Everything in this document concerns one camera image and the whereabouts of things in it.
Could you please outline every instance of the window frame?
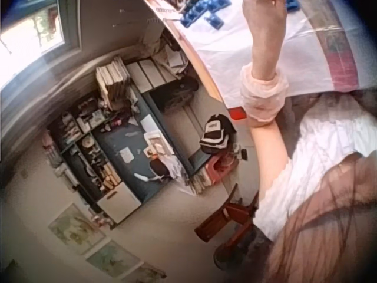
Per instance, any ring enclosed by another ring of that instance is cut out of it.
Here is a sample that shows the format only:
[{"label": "window frame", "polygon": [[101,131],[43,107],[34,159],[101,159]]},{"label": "window frame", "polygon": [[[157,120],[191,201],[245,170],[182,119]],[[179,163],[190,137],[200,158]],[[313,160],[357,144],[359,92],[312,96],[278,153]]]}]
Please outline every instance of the window frame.
[{"label": "window frame", "polygon": [[13,93],[20,85],[23,85],[33,77],[33,74],[46,69],[46,66],[59,59],[59,57],[68,54],[70,51],[79,50],[81,48],[79,27],[80,0],[57,0],[57,5],[64,42],[56,47],[52,47],[45,54],[13,76],[7,83],[0,86],[1,98],[3,100],[7,99],[7,97],[3,97],[5,90],[7,94]]}]

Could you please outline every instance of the hand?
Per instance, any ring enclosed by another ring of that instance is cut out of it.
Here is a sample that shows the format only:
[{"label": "hand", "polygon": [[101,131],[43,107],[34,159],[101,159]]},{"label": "hand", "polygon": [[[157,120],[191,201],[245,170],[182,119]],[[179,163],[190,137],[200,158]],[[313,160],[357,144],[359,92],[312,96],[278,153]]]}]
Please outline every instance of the hand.
[{"label": "hand", "polygon": [[253,36],[252,76],[272,80],[285,36],[285,0],[243,0],[243,15]]}]

